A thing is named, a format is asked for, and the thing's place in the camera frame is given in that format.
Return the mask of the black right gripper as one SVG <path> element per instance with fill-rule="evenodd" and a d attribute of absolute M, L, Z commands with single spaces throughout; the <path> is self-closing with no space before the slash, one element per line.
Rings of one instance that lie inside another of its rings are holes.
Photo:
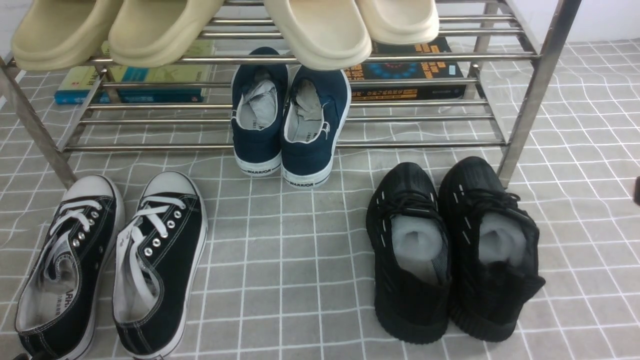
<path fill-rule="evenodd" d="M 634 182 L 633 187 L 633 202 L 639 207 L 640 206 L 640 177 L 637 177 Z"/>

